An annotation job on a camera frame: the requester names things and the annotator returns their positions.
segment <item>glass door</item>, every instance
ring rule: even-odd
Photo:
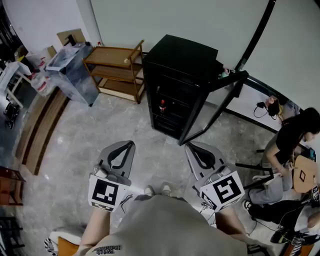
[[[228,106],[248,76],[246,71],[242,71],[220,79],[215,85],[215,90],[206,96],[202,106],[200,105],[196,113],[188,120],[179,145],[205,133]]]

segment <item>bottle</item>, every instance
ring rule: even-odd
[[[165,110],[166,110],[166,108],[167,108],[166,102],[165,102],[164,99],[161,100],[161,103],[160,103],[160,106],[159,106],[159,107],[160,107],[160,112],[161,112],[161,113],[164,113]]]

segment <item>sneaker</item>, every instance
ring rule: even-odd
[[[249,213],[249,209],[251,206],[252,206],[252,203],[249,200],[242,201],[242,207],[247,213]]]
[[[154,188],[152,186],[148,185],[144,189],[144,194],[149,197],[153,197],[156,193],[155,193]]]
[[[171,196],[171,188],[170,188],[169,183],[167,183],[167,182],[162,183],[161,195],[166,196],[166,197]]]

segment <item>hair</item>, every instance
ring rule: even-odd
[[[320,132],[320,114],[313,107],[308,107],[301,110],[300,114],[283,120],[282,126],[292,126],[295,133],[299,135],[298,145],[306,133],[316,135]]]

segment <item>black cabinet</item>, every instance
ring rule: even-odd
[[[203,44],[166,35],[143,59],[151,125],[179,140],[180,145],[203,132],[190,134],[210,92],[230,84],[229,77],[228,81],[218,80],[223,65],[216,61],[217,54]],[[228,103],[233,90],[234,86],[225,93]]]

